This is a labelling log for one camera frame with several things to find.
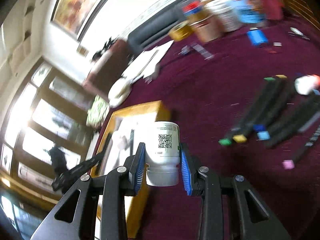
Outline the yellow taped white tray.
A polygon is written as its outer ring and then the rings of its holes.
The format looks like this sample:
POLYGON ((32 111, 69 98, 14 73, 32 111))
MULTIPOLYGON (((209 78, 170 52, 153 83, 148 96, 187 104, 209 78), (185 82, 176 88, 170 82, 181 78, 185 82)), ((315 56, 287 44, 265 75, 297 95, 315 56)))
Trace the yellow taped white tray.
MULTIPOLYGON (((100 133, 97 152, 106 147, 101 167, 93 168, 91 176, 108 174, 112 169, 124 164, 131 154, 135 154, 139 144, 138 127, 144 122, 169 121, 171 113, 161 100, 140 103, 117 110, 107 118, 107 125, 100 133)), ((135 197, 125 197, 125 217, 127 236, 135 239, 140 229, 144 209, 150 195, 150 187, 143 179, 139 193, 135 197)))

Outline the white pill bottle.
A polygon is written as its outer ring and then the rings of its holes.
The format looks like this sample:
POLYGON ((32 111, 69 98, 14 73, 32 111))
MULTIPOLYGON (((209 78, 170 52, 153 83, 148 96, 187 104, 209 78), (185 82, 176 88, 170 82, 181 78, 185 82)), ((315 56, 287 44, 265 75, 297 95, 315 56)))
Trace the white pill bottle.
POLYGON ((179 126, 169 121, 156 121, 145 143, 146 183, 149 186, 169 187, 178 184, 180 163, 179 126))

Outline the black marker blue cap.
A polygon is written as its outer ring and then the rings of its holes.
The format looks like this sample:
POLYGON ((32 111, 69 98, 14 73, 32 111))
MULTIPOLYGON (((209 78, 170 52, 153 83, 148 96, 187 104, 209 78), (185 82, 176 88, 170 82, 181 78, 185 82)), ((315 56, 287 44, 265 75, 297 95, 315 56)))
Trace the black marker blue cap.
POLYGON ((257 133, 266 147, 273 147, 295 134, 319 109, 319 91, 313 90, 293 110, 283 113, 271 126, 257 133))

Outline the black marker green cap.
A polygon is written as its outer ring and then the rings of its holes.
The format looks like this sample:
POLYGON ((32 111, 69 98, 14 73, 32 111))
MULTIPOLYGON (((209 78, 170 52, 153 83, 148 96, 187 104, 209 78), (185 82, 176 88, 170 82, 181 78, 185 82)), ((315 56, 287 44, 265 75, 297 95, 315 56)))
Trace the black marker green cap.
MULTIPOLYGON (((240 120, 243 118, 243 116, 246 114, 246 112, 248 111, 248 109, 250 108, 251 104, 246 108, 244 114, 242 115, 242 117, 240 118, 240 120)), ((229 146, 231 145, 233 142, 233 139, 232 139, 232 136, 233 136, 233 132, 234 132, 234 129, 237 128, 240 120, 226 133, 226 135, 219 140, 219 144, 222 145, 222 146, 229 146)))

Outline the black marker yellow cap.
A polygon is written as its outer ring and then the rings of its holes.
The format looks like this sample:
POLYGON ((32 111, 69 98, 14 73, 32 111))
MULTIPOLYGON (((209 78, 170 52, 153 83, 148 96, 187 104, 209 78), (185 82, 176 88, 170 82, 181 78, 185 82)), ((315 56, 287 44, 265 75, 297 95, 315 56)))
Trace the black marker yellow cap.
POLYGON ((276 75, 264 78, 265 84, 259 95, 253 100, 250 108, 240 120, 237 128, 234 129, 232 139, 238 144, 247 141, 253 126, 257 124, 260 117, 277 98, 283 86, 287 83, 287 76, 276 75))

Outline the white bottle orange cap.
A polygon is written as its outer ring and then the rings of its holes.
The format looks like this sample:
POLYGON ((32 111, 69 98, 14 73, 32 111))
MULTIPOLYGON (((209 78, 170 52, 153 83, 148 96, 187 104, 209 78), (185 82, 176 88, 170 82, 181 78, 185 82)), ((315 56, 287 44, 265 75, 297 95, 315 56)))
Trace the white bottle orange cap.
POLYGON ((319 88, 318 75, 305 75, 295 79, 295 90, 300 95, 309 95, 319 88))

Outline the black marker pink cap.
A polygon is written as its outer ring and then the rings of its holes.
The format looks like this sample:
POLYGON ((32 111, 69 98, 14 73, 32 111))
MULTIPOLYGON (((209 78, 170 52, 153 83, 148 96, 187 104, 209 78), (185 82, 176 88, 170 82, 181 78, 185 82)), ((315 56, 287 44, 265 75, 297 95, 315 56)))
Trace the black marker pink cap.
POLYGON ((302 159, 304 154, 306 154, 318 141, 319 139, 319 126, 314 131, 309 140, 294 154, 291 159, 284 160, 282 162, 283 168, 285 170, 292 170, 295 168, 296 164, 302 159))

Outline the bagged round cakes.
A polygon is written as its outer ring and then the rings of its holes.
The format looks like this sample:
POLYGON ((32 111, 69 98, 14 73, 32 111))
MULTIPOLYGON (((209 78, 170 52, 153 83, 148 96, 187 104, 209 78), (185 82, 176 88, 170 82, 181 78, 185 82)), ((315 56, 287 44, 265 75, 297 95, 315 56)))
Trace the bagged round cakes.
POLYGON ((131 80, 121 77, 111 87, 108 93, 109 106, 116 108, 121 105, 131 92, 131 80))

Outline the maroon velvet tablecloth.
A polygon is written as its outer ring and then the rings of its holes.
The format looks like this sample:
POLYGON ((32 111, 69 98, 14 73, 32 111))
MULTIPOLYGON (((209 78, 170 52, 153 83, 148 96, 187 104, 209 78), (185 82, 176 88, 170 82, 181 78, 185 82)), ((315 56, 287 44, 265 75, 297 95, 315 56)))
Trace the maroon velvet tablecloth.
POLYGON ((319 146, 313 146, 292 170, 291 157, 314 132, 311 127, 267 149, 261 141, 223 147, 219 140, 240 119, 259 92, 264 78, 284 74, 319 74, 319 32, 300 17, 287 17, 264 28, 270 42, 281 47, 255 47, 239 29, 205 45, 214 55, 179 55, 194 43, 191 36, 171 46, 151 83, 137 81, 123 107, 161 100, 180 127, 182 142, 201 162, 223 176, 243 175, 263 197, 293 239, 319 239, 319 146), (294 27, 309 41, 290 36, 294 27))

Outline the white papers stack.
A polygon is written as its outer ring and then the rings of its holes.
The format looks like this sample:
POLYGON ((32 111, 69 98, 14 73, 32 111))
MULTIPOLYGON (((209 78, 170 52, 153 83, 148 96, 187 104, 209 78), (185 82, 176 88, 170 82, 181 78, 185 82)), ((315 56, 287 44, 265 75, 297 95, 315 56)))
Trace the white papers stack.
POLYGON ((139 77, 146 78, 151 76, 155 73, 157 64, 166 55, 173 42, 171 40, 161 46, 156 46, 152 50, 143 51, 123 71, 121 76, 131 81, 139 77))

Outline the white pen refill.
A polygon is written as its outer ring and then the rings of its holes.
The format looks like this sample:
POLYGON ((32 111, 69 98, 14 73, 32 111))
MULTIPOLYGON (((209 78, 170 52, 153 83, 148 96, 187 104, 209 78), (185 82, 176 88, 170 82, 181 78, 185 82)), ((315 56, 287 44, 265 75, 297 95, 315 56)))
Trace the white pen refill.
POLYGON ((199 44, 192 44, 191 47, 198 52, 200 55, 204 57, 205 60, 211 60, 214 58, 214 55, 208 52, 206 49, 203 48, 203 46, 199 44))

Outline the small blue white cap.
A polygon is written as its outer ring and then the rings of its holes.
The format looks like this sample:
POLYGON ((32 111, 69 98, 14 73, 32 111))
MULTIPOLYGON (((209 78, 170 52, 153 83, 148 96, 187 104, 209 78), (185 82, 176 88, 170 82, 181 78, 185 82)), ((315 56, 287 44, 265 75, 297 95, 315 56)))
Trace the small blue white cap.
POLYGON ((189 46, 184 46, 181 51, 179 52, 179 55, 188 55, 191 52, 191 48, 189 46))

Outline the blue battery pack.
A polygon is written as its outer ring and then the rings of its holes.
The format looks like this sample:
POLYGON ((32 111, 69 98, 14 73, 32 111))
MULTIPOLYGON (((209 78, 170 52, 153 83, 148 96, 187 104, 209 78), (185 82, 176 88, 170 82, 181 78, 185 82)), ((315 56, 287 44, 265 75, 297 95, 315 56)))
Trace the blue battery pack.
POLYGON ((253 46, 261 46, 268 43, 267 37, 259 29, 248 31, 247 36, 253 46))

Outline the black leather sofa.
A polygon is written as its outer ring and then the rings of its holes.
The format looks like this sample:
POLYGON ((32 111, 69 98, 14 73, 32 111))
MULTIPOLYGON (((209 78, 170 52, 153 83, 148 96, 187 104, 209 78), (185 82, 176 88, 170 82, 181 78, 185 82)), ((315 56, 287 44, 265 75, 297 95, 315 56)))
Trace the black leather sofa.
POLYGON ((133 54, 138 56, 144 49, 167 36, 175 25, 185 20, 178 5, 166 6, 129 33, 127 42, 133 54))

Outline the nail clipper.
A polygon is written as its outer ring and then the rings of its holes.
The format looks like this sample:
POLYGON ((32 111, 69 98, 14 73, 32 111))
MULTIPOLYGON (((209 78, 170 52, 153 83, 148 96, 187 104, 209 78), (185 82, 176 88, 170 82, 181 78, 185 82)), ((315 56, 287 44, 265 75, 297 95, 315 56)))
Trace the nail clipper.
POLYGON ((294 27, 290 28, 290 31, 288 32, 288 34, 290 36, 299 37, 299 38, 302 38, 302 39, 307 40, 307 41, 310 40, 310 38, 305 36, 300 30, 298 30, 297 28, 294 28, 294 27))

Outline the orange label plastic jar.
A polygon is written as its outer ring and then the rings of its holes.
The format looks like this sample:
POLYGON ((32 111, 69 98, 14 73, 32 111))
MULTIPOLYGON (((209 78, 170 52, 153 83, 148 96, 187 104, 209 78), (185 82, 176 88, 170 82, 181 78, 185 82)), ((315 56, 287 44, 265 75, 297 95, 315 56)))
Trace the orange label plastic jar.
POLYGON ((197 38, 203 43, 213 41, 222 36, 221 24, 214 15, 210 15, 199 22, 192 23, 191 28, 197 38))

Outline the pink knitted thermos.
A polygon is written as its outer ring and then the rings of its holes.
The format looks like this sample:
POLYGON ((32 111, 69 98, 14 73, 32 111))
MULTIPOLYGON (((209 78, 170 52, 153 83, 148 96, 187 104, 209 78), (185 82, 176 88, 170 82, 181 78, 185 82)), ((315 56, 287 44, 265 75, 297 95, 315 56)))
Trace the pink knitted thermos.
POLYGON ((268 20, 279 21, 283 18, 280 0, 261 0, 263 11, 268 20))

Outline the red lid jar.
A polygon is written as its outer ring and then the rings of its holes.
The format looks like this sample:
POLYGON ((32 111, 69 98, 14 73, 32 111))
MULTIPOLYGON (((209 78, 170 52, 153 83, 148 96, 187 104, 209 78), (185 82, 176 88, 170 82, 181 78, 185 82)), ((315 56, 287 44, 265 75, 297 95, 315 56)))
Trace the red lid jar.
POLYGON ((198 1, 194 1, 183 7, 183 14, 190 22, 198 22, 206 16, 198 1))

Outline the blue cartoon snack jar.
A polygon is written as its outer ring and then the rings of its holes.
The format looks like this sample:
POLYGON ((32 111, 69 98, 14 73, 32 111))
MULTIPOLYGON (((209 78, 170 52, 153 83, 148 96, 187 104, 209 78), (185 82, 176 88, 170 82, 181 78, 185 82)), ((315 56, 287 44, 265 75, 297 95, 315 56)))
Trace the blue cartoon snack jar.
POLYGON ((266 20, 260 0, 231 0, 239 20, 244 24, 257 24, 266 20))

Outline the white label jar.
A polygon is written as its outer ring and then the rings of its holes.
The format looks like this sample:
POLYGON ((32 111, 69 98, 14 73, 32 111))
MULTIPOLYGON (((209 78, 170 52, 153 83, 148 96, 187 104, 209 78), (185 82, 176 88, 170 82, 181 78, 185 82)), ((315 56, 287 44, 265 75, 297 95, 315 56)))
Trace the white label jar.
POLYGON ((225 33, 233 32, 242 27, 234 9, 224 0, 213 0, 204 6, 218 19, 225 33))

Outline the framed wall painting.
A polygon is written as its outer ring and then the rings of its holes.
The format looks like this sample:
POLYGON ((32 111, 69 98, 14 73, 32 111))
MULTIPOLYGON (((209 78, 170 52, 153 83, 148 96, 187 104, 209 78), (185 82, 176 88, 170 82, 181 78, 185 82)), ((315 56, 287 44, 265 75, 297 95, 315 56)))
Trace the framed wall painting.
POLYGON ((50 21, 81 41, 107 0, 56 0, 50 21))

